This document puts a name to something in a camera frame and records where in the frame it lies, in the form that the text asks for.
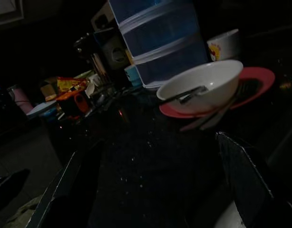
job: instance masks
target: pink plate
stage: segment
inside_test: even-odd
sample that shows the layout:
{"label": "pink plate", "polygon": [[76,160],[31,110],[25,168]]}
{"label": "pink plate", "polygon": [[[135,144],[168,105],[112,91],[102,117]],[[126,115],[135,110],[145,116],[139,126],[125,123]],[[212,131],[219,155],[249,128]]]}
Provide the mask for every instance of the pink plate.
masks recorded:
{"label": "pink plate", "polygon": [[[275,75],[271,70],[262,67],[244,67],[243,71],[240,74],[240,79],[257,79],[262,83],[262,87],[258,90],[256,94],[240,103],[234,104],[230,109],[235,109],[242,105],[245,105],[253,101],[254,99],[258,98],[263,93],[265,93],[270,87],[272,87],[275,80]],[[160,111],[166,116],[181,119],[202,117],[208,114],[208,113],[181,114],[173,110],[168,104],[160,106]]]}

